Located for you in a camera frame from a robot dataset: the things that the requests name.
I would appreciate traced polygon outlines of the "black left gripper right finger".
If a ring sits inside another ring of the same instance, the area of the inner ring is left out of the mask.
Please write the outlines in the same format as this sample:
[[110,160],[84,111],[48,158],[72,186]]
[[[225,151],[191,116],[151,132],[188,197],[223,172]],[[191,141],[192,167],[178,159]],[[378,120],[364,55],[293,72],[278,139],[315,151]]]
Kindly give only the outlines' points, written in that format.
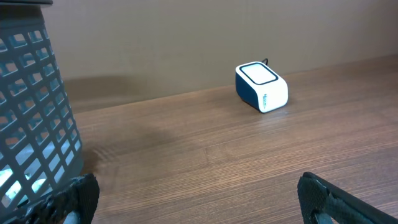
[[304,224],[397,224],[397,219],[321,177],[304,172],[297,184]]

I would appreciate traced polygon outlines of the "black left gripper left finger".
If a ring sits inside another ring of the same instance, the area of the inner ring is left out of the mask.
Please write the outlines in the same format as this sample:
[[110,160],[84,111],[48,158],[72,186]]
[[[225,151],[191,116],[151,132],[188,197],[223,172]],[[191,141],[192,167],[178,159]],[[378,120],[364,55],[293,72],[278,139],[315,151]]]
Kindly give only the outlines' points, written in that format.
[[8,215],[8,222],[90,224],[100,197],[93,174],[70,179],[66,185]]

